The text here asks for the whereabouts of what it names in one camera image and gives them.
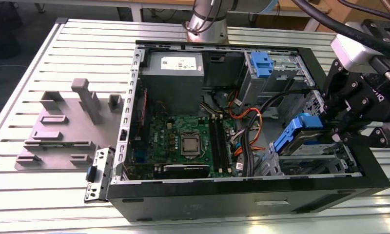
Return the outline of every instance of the motherboard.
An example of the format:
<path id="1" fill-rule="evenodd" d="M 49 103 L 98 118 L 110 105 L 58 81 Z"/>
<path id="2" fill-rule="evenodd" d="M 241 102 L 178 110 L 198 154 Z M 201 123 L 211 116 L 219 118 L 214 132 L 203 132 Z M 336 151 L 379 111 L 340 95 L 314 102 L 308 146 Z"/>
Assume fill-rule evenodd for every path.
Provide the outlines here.
<path id="1" fill-rule="evenodd" d="M 222 117 L 153 117 L 147 147 L 134 149 L 129 173 L 135 179 L 235 176 L 231 148 L 234 121 Z"/>

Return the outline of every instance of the floor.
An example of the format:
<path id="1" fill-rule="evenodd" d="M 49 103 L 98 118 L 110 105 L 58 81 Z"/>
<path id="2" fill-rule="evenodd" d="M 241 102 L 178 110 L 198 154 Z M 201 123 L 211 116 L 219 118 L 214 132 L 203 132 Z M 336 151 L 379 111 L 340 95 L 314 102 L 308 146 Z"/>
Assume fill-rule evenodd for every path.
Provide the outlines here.
<path id="1" fill-rule="evenodd" d="M 58 17 L 87 20 L 127 20 L 131 21 L 131 14 L 127 8 L 115 9 L 114 7 L 99 6 L 74 6 L 74 5 L 45 5 L 45 13 L 37 13 L 31 3 L 18 3 L 17 8 L 23 25 L 13 31 L 21 46 L 21 53 L 5 60 L 0 60 L 0 65 L 21 65 L 0 67 L 0 111 L 11 95 L 18 80 L 25 72 L 25 67 L 35 55 L 41 43 Z M 190 11 L 155 10 L 155 17 L 147 9 L 142 11 L 145 22 L 182 23 L 191 16 Z M 246 14 L 229 14 L 227 25 L 237 27 L 248 27 L 248 18 Z"/>

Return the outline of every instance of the metal bracket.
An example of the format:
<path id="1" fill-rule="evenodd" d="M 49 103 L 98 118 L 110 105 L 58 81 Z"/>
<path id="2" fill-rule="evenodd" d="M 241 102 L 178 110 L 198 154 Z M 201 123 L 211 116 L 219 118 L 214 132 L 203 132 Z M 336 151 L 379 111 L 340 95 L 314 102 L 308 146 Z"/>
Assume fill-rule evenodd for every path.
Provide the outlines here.
<path id="1" fill-rule="evenodd" d="M 110 182 L 111 162 L 114 158 L 114 149 L 103 148 L 95 151 L 95 157 L 86 172 L 86 192 L 85 203 L 107 202 L 106 191 Z"/>

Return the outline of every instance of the blue latch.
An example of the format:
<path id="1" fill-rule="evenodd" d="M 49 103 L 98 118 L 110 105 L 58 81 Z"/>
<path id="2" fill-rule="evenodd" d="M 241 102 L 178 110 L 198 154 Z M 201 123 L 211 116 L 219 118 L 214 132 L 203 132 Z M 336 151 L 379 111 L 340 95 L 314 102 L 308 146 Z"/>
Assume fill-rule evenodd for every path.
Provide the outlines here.
<path id="1" fill-rule="evenodd" d="M 320 129 L 322 127 L 322 122 L 318 116 L 311 116 L 307 113 L 296 115 L 294 119 L 290 120 L 288 125 L 272 143 L 275 152 L 279 152 L 282 147 L 291 142 L 298 130 Z"/>
<path id="2" fill-rule="evenodd" d="M 272 60 L 267 53 L 251 52 L 251 65 L 256 70 L 258 78 L 267 78 L 272 72 Z"/>

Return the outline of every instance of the metal plate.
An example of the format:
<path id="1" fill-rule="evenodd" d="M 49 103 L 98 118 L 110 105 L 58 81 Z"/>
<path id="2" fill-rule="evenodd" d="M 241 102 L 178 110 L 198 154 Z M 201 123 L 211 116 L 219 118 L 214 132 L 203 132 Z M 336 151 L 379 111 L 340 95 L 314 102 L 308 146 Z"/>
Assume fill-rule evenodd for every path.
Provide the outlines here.
<path id="1" fill-rule="evenodd" d="M 227 34 L 230 43 L 308 47 L 328 71 L 330 33 L 230 27 Z M 137 39 L 186 40 L 178 24 L 70 19 L 54 26 L 0 115 L 0 232 L 390 233 L 390 189 L 316 214 L 130 224 L 109 203 L 83 204 L 85 173 L 14 173 L 15 155 L 42 109 L 37 101 L 43 90 L 75 97 L 70 82 L 86 78 L 98 98 L 122 95 Z M 390 149 L 372 152 L 390 179 Z"/>

